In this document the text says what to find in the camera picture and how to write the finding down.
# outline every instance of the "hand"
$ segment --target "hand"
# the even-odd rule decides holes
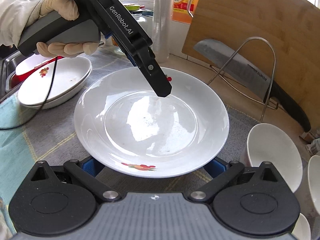
[[[63,18],[73,21],[79,17],[78,7],[73,0],[44,0],[40,8],[39,18],[45,16],[51,11],[57,11]],[[84,52],[87,55],[94,53],[99,43],[69,43],[60,42],[51,43],[49,46],[43,42],[37,43],[38,52],[44,57],[76,57]]]

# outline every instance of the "kitchen knife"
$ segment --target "kitchen knife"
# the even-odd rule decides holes
[[[199,41],[193,48],[212,61],[217,68],[221,68],[235,52],[226,44],[214,39]],[[254,64],[240,54],[236,54],[224,71],[250,89],[265,103],[270,78]],[[277,99],[285,111],[302,126],[305,132],[311,129],[306,113],[275,81],[271,88],[271,97]]]

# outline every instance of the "wooden cutting board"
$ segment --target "wooden cutting board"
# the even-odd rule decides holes
[[[307,0],[199,0],[182,52],[212,64],[193,49],[213,38],[236,50],[251,36],[267,39],[277,57],[276,82],[320,127],[320,10]],[[271,76],[273,56],[262,41],[240,54]]]

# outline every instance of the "black cable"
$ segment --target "black cable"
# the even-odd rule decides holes
[[[55,58],[55,61],[54,61],[54,67],[53,67],[53,72],[52,72],[52,79],[51,79],[51,84],[50,84],[50,88],[49,88],[49,91],[48,91],[48,94],[45,98],[45,100],[42,102],[40,108],[35,112],[35,114],[33,116],[31,116],[27,121],[25,121],[24,123],[22,124],[19,124],[17,126],[13,126],[13,127],[7,127],[7,128],[1,128],[0,127],[0,130],[12,130],[12,129],[16,129],[16,128],[20,128],[22,127],[23,125],[27,124],[28,122],[30,122],[40,111],[41,109],[43,108],[44,104],[47,102],[47,99],[50,95],[50,92],[51,92],[51,89],[52,89],[52,85],[53,85],[53,80],[54,80],[54,75],[56,73],[56,67],[57,67],[57,61],[58,61],[58,57]]]

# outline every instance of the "transparent plastic tube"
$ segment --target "transparent plastic tube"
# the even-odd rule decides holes
[[[169,30],[172,19],[173,0],[155,0],[152,25],[152,50],[158,63],[169,58]]]

